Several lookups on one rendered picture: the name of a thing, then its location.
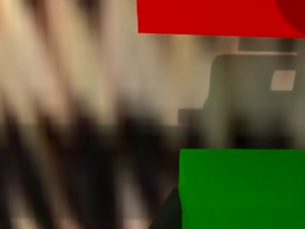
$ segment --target red block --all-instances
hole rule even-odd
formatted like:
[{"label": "red block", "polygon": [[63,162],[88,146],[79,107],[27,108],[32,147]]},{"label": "red block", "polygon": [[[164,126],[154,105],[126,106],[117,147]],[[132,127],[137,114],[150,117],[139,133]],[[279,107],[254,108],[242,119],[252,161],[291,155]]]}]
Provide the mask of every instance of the red block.
[{"label": "red block", "polygon": [[137,0],[140,33],[305,38],[305,0]]}]

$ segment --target blurred background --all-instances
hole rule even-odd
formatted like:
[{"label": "blurred background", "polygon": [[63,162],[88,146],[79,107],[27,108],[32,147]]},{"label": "blurred background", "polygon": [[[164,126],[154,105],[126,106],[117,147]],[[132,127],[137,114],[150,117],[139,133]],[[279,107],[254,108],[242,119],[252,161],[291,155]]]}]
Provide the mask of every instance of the blurred background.
[{"label": "blurred background", "polygon": [[146,229],[181,148],[303,148],[302,40],[138,34],[136,0],[0,0],[0,228]]}]

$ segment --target green rectangle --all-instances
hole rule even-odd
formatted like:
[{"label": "green rectangle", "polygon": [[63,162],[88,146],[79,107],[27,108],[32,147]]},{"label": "green rectangle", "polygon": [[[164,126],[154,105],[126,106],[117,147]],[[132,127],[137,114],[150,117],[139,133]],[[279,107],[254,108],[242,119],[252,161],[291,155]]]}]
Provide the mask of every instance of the green rectangle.
[{"label": "green rectangle", "polygon": [[183,229],[305,229],[304,150],[180,152]]}]

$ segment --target beige square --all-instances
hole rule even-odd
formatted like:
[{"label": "beige square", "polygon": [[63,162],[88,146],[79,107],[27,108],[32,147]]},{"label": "beige square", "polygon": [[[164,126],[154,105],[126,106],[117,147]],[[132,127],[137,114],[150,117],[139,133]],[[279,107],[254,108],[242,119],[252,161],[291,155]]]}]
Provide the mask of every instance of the beige square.
[{"label": "beige square", "polygon": [[295,85],[294,70],[275,71],[271,81],[271,91],[292,91]]}]

